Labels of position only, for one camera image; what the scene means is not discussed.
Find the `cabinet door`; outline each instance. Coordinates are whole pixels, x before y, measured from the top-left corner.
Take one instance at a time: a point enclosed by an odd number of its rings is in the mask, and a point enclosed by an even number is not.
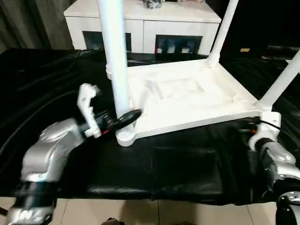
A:
[[[145,21],[144,22],[144,53],[155,53],[160,45],[159,39],[188,40],[199,39],[196,52],[208,55],[215,39],[219,23],[204,22],[169,22],[169,21]]]
[[[75,49],[104,48],[99,18],[66,16],[67,25]],[[127,50],[143,52],[143,21],[125,20]]]

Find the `white pipe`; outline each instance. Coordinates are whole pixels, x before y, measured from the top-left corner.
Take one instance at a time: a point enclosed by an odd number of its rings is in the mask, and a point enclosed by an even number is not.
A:
[[[287,86],[292,82],[296,75],[300,72],[300,50],[290,61],[287,67],[282,71],[281,75],[272,84],[267,93],[256,102],[255,106],[263,111],[271,111],[273,104],[285,91]]]
[[[230,0],[227,10],[225,12],[220,30],[217,34],[215,44],[211,50],[211,53],[208,57],[208,63],[212,67],[219,62],[220,52],[222,50],[226,35],[228,33],[230,23],[233,19],[234,11],[238,5],[239,0]]]
[[[107,68],[118,118],[129,111],[123,0],[98,0]]]

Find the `tile floor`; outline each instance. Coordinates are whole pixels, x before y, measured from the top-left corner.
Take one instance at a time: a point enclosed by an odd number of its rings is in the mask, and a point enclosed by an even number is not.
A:
[[[8,209],[13,198],[0,197]],[[109,217],[127,225],[275,225],[275,203],[209,206],[148,200],[59,199],[53,225],[101,225]],[[5,218],[0,216],[0,225]]]

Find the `black cable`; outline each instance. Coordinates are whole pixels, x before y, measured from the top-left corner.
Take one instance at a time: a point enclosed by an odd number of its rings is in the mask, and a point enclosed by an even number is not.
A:
[[[274,128],[276,128],[276,129],[278,129],[278,130],[280,130],[280,131],[282,131],[282,132],[284,132],[284,133],[287,134],[287,131],[283,130],[281,127],[277,127],[276,125],[271,124],[271,123],[269,123],[269,122],[267,122],[267,121],[264,121],[264,120],[259,120],[259,121],[260,121],[261,123],[268,124],[268,125],[270,125],[270,126],[272,126],[272,127],[274,127]]]
[[[270,125],[270,126],[272,126],[272,127],[274,127],[274,128],[276,128],[276,129],[278,129],[278,130],[280,130],[280,131],[282,131],[282,133],[284,133],[296,146],[297,146],[297,141],[295,141],[293,138],[292,138],[292,136],[290,135],[290,133],[288,132],[288,131],[286,131],[285,129],[283,129],[282,127],[278,127],[278,126],[276,126],[276,125],[274,125],[274,124],[271,124],[271,123],[269,123],[269,122],[267,122],[267,121],[264,121],[264,120],[259,120],[259,122],[261,122],[261,123],[265,123],[265,124],[268,124],[268,125]]]

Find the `black cloth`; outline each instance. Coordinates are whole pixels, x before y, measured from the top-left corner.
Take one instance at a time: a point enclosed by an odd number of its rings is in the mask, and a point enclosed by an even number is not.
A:
[[[203,58],[193,54],[130,53],[128,66]],[[224,67],[254,96],[260,97],[282,67],[263,60],[222,59]],[[20,185],[22,158],[43,128],[77,117],[82,83],[97,85],[114,109],[105,72],[105,54],[97,51],[9,50],[0,55],[0,195],[11,196]],[[294,81],[275,109],[283,127],[280,138],[298,157],[299,91]],[[238,132],[243,120],[229,121],[138,139],[130,147],[113,134],[89,139],[74,149],[59,197],[108,199],[173,199],[223,205],[272,201],[255,152]]]

